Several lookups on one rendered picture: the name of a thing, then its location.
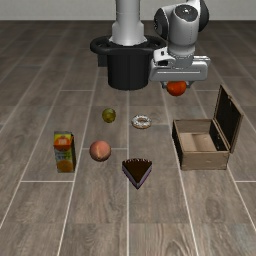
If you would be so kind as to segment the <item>red tomato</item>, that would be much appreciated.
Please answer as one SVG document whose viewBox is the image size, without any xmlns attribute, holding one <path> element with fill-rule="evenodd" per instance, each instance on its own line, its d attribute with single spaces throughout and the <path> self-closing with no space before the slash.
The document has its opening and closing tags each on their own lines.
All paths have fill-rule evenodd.
<svg viewBox="0 0 256 256">
<path fill-rule="evenodd" d="M 187 85 L 185 81 L 169 81 L 166 89 L 172 96 L 181 96 L 186 91 Z"/>
</svg>

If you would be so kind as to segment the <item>wooden box lid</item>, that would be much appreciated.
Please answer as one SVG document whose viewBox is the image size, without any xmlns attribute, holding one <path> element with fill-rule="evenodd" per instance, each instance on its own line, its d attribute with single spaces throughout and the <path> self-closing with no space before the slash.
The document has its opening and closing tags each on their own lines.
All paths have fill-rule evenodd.
<svg viewBox="0 0 256 256">
<path fill-rule="evenodd" d="M 224 85 L 221 85 L 213 120 L 230 153 L 234 152 L 242 119 L 243 113 L 238 104 L 230 95 L 228 89 Z"/>
</svg>

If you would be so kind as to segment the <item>wooden box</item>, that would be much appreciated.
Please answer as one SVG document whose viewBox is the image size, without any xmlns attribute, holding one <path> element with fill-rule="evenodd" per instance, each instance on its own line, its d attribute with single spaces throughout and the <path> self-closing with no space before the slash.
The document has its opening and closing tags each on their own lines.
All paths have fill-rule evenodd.
<svg viewBox="0 0 256 256">
<path fill-rule="evenodd" d="M 172 138 L 183 171 L 227 168 L 230 151 L 212 119 L 174 120 Z"/>
</svg>

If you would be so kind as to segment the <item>white frosted donut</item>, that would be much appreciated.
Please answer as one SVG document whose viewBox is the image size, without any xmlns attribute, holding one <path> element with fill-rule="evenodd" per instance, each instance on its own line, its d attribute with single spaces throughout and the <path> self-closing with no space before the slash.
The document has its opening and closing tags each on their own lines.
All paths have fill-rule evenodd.
<svg viewBox="0 0 256 256">
<path fill-rule="evenodd" d="M 136 115 L 132 118 L 131 124 L 137 129 L 147 129 L 151 126 L 152 120 L 146 115 Z"/>
</svg>

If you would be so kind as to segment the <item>olive green round fruit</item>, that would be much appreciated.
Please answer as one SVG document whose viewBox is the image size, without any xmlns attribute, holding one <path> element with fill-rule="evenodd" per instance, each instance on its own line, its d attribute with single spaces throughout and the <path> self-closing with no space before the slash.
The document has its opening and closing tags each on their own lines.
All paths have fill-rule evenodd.
<svg viewBox="0 0 256 256">
<path fill-rule="evenodd" d="M 115 121 L 116 119 L 116 112 L 114 109 L 112 108 L 106 108 L 103 110 L 102 112 L 102 119 L 106 122 L 106 123 L 112 123 Z"/>
</svg>

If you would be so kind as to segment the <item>chocolate cake wedge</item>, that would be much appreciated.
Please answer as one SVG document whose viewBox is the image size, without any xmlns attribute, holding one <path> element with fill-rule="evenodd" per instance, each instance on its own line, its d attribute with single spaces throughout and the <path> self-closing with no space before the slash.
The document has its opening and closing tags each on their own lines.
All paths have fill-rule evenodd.
<svg viewBox="0 0 256 256">
<path fill-rule="evenodd" d="M 136 189 L 145 182 L 151 170 L 152 162 L 147 159 L 132 158 L 122 162 L 122 171 Z"/>
</svg>

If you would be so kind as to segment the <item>pink peach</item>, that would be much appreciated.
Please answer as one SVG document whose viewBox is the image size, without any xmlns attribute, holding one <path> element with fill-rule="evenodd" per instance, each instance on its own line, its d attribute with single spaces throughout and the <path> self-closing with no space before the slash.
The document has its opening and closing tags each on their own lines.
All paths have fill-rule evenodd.
<svg viewBox="0 0 256 256">
<path fill-rule="evenodd" d="M 106 161 L 111 155 L 111 147 L 106 141 L 95 141 L 89 149 L 90 156 L 98 162 Z"/>
</svg>

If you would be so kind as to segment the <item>orange juice carton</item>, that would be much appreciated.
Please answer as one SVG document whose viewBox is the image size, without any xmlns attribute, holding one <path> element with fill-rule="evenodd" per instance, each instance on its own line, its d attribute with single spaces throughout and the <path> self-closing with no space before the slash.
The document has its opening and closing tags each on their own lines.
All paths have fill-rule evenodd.
<svg viewBox="0 0 256 256">
<path fill-rule="evenodd" d="M 72 173 L 76 168 L 74 135 L 68 131 L 54 132 L 54 153 L 57 171 Z"/>
</svg>

